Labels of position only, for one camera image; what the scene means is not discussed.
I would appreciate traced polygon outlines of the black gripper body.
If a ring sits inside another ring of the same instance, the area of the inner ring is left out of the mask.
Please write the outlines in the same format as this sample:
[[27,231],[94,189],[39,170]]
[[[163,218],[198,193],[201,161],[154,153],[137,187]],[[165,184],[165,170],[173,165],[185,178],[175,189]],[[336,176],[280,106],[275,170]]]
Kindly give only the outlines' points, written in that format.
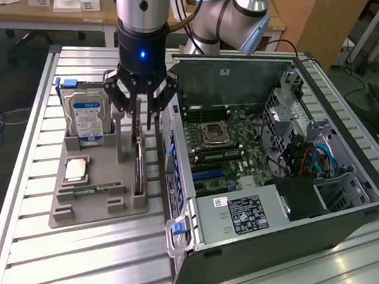
[[159,86],[166,77],[165,50],[169,25],[154,32],[137,32],[118,21],[118,75],[123,82]]

